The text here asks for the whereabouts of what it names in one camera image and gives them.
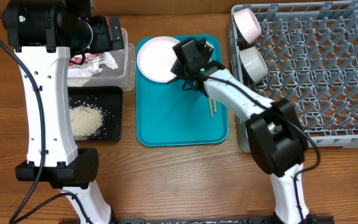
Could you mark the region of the red snack wrapper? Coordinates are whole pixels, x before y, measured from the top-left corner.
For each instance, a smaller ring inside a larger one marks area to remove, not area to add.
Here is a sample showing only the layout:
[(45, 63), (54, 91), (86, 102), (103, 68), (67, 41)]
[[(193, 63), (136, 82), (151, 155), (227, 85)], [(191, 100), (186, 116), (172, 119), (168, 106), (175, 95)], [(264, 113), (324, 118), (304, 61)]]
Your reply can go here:
[(79, 54), (79, 55), (75, 55), (69, 60), (69, 66), (83, 65), (86, 63), (101, 60), (102, 58), (103, 58), (103, 54), (89, 54), (89, 53)]

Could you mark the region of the grey bowl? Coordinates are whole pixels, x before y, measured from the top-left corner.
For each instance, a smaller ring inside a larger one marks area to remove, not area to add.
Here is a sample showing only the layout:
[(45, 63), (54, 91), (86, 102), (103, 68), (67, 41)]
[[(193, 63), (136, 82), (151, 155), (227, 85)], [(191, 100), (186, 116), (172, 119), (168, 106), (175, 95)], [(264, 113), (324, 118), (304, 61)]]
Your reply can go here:
[(268, 67), (256, 47), (241, 50), (239, 56), (248, 76), (254, 83), (261, 81), (267, 76)]

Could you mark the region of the small white bowl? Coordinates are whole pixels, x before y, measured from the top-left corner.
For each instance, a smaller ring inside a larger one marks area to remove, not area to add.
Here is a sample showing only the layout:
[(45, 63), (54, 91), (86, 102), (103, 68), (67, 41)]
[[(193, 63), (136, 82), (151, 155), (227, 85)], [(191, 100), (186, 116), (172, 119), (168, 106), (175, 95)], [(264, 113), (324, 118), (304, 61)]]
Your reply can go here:
[(251, 44), (261, 35), (260, 24), (249, 8), (235, 12), (234, 21), (246, 42)]

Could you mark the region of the white rice pile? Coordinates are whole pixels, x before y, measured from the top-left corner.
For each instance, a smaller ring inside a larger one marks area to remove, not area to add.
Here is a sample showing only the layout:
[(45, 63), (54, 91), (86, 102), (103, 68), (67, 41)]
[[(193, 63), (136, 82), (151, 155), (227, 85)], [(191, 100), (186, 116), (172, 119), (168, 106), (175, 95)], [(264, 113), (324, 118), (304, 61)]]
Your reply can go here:
[(108, 124), (115, 115), (102, 106), (74, 100), (69, 106), (71, 130), (74, 140), (102, 140), (108, 136)]

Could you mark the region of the white paper cup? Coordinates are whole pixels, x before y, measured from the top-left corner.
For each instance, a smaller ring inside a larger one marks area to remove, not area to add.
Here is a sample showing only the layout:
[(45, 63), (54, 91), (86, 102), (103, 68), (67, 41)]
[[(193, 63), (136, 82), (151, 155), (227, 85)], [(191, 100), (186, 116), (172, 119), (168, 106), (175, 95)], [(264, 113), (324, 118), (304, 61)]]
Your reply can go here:
[(274, 130), (275, 130), (275, 125), (274, 125), (273, 123), (270, 123), (270, 124), (268, 125), (268, 130), (269, 130), (271, 133), (273, 133)]

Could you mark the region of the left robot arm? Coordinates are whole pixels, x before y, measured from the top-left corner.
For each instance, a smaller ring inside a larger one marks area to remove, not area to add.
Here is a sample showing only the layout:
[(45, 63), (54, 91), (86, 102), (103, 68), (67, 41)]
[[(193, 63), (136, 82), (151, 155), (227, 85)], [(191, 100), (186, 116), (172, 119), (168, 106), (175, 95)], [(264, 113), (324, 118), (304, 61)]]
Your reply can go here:
[(82, 223), (116, 223), (96, 182), (97, 150), (75, 143), (67, 76), (73, 56), (123, 48), (118, 17), (93, 16), (89, 1), (10, 1), (2, 23), (20, 67), (29, 125), (16, 178), (48, 182), (70, 199)]

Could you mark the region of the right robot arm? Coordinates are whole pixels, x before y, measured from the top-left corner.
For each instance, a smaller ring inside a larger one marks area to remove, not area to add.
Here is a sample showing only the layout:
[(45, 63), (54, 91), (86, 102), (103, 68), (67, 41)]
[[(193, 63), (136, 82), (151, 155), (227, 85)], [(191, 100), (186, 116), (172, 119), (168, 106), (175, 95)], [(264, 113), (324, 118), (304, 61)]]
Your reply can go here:
[(308, 142), (293, 105), (261, 96), (239, 82), (223, 64), (210, 59), (214, 49), (206, 39), (185, 39), (173, 51), (177, 59), (171, 71), (175, 80), (184, 80), (183, 90), (202, 92), (245, 123), (250, 153), (272, 181), (275, 218), (304, 223), (309, 210), (301, 173)]

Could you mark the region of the grey dishwasher rack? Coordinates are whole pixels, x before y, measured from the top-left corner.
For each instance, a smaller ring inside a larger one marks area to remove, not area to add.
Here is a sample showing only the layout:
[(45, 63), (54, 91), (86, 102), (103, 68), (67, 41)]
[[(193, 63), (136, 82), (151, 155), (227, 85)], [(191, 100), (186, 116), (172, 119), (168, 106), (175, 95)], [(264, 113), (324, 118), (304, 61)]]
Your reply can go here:
[(260, 95), (286, 98), (319, 146), (358, 148), (358, 1), (248, 4), (262, 33), (254, 41), (268, 67), (255, 83), (233, 17), (227, 47), (233, 75)]

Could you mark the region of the wooden chopstick left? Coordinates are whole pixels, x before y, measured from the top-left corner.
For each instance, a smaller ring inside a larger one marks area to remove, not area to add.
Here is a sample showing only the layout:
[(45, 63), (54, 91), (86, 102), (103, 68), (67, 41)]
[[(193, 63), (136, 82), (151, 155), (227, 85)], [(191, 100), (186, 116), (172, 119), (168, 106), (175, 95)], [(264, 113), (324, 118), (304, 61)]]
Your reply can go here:
[(210, 113), (211, 113), (211, 117), (214, 117), (214, 110), (213, 110), (213, 104), (212, 104), (212, 99), (209, 97), (208, 98), (208, 102), (209, 102), (209, 109), (210, 109)]

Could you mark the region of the clear plastic bin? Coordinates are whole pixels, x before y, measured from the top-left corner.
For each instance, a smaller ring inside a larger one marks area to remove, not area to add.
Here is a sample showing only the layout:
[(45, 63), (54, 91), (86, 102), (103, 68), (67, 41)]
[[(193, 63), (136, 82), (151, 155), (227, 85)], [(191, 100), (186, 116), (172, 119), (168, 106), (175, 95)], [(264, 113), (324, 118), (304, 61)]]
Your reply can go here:
[(108, 70), (101, 72), (98, 75), (91, 77), (90, 81), (86, 82), (83, 86), (118, 86), (124, 91), (129, 91), (134, 87), (135, 81), (135, 52), (134, 45), (127, 40), (127, 31), (121, 29), (124, 41), (124, 48), (121, 50), (113, 50), (109, 53), (114, 57), (118, 64), (115, 70)]

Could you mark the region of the large white plate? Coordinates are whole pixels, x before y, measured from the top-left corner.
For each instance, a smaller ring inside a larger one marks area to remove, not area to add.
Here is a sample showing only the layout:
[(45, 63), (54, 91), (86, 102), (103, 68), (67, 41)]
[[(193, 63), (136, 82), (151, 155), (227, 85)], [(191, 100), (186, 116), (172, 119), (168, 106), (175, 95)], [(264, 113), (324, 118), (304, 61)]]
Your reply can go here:
[(171, 72), (177, 56), (173, 47), (180, 41), (174, 37), (160, 36), (148, 40), (138, 51), (137, 66), (153, 82), (166, 83), (176, 77)]

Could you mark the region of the teal serving tray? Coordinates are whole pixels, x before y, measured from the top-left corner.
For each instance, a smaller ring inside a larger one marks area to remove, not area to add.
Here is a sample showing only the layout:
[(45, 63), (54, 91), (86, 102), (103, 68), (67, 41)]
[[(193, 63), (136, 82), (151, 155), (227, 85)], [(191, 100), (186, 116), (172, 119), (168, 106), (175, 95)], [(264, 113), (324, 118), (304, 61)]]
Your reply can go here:
[(182, 90), (183, 80), (169, 85), (149, 80), (135, 69), (136, 135), (148, 147), (218, 144), (229, 133), (227, 108), (217, 102), (211, 117), (208, 98)]

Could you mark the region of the black plastic tray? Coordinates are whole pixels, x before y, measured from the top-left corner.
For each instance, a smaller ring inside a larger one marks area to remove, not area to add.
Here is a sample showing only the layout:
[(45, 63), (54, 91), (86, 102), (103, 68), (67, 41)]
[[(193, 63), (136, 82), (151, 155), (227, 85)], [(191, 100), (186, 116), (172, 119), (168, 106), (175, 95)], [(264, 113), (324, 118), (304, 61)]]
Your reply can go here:
[(108, 124), (108, 136), (102, 140), (90, 141), (118, 141), (121, 138), (122, 124), (122, 94), (118, 86), (86, 86), (69, 87), (69, 106), (73, 106), (74, 100), (86, 101), (89, 104), (102, 106), (112, 112), (115, 117)]

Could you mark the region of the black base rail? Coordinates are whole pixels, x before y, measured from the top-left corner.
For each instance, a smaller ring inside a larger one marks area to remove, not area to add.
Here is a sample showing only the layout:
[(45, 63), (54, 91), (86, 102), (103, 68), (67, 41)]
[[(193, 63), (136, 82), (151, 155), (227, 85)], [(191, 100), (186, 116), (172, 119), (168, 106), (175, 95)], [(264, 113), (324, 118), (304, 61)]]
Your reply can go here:
[[(305, 220), (310, 224), (335, 224), (333, 217), (318, 217), (309, 215)], [(144, 220), (142, 218), (120, 219), (119, 224), (276, 224), (281, 223), (277, 217), (271, 216), (251, 216), (237, 219), (199, 219), (199, 220)]]

